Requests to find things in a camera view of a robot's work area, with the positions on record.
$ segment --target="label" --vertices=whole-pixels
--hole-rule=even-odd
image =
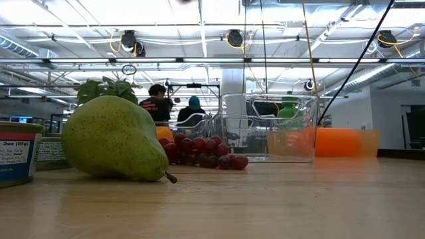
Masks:
[[[60,142],[40,142],[39,145],[38,161],[66,160]]]
[[[35,149],[40,139],[39,133],[0,133],[0,181],[34,175]]]

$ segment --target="pear stem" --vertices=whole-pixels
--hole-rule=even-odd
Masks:
[[[165,172],[165,176],[167,176],[167,179],[170,180],[170,182],[172,182],[173,184],[177,183],[177,177],[174,177],[173,175],[171,175],[167,171]]]

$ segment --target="clear plastic container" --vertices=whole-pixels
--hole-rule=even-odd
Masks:
[[[312,162],[317,111],[314,96],[227,94],[211,133],[250,161]]]
[[[172,134],[184,133],[189,139],[206,138],[210,134],[211,117],[206,114],[193,114],[183,122],[155,122],[157,126],[168,127]]]

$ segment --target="black t-shirt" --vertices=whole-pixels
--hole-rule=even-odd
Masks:
[[[150,97],[140,102],[139,106],[147,110],[155,122],[170,120],[170,112],[168,111],[168,104],[165,100]]]
[[[193,114],[205,114],[203,109],[191,110],[189,107],[183,108],[179,112],[178,122],[187,120]],[[202,116],[193,116],[188,122],[180,123],[180,126],[195,126],[202,120]]]

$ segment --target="bunch of grapes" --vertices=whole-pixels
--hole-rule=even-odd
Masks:
[[[248,158],[228,153],[228,147],[219,136],[190,140],[184,133],[176,133],[174,140],[159,139],[170,165],[199,165],[208,169],[243,170]]]

